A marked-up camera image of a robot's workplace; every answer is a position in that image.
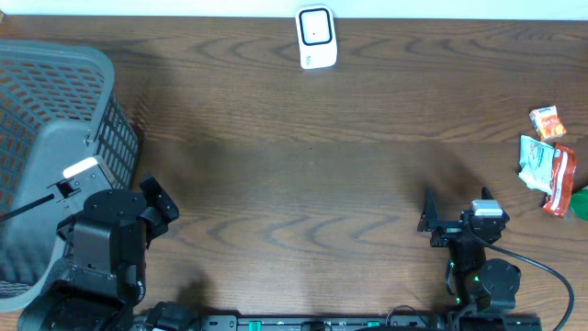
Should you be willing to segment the orange snack sachet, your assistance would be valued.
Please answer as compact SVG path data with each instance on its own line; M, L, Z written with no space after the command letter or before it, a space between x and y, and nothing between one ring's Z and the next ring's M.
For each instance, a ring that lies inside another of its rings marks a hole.
M529 118L542 142L559 138L567 133L556 106L533 109L529 112Z

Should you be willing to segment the teal snack packet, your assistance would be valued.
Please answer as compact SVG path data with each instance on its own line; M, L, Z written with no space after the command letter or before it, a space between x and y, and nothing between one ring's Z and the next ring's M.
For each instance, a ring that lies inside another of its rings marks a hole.
M552 193L552 165L555 148L547 143L537 141L529 136L520 138L518 176L530 189L537 189L547 194Z

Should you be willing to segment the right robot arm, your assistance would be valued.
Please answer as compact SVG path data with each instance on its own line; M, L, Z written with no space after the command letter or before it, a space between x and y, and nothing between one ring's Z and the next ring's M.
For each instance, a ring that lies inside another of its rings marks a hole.
M487 188L456 221L441 220L433 191L426 191L417 231L431 235L430 246L449 251L447 293L474 314L500 314L515 308L520 269L503 259L486 257L486 250L502 237L509 221L510 217Z

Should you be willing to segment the green lid jar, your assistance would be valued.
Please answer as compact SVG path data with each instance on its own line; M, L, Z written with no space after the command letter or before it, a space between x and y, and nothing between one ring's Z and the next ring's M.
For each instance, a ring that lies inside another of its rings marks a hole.
M570 208L578 218L588 221L588 188L571 195Z

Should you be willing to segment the red chocolate bar wrapper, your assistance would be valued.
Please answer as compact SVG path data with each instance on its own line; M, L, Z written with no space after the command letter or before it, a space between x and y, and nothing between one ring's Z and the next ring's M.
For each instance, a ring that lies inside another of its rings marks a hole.
M556 144L551 171L551 193L546 196L543 211L559 218L564 217L571 203L576 166L574 151L562 144Z

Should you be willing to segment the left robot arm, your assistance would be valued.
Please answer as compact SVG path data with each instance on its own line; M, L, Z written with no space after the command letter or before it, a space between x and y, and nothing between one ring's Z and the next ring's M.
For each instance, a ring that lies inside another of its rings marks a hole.
M90 195L79 212L58 223L66 254L54 264L48 287L22 311L18 329L199 330L198 314L174 302L159 302L140 317L133 312L146 294L146 250L178 217L154 177L137 191L107 188Z

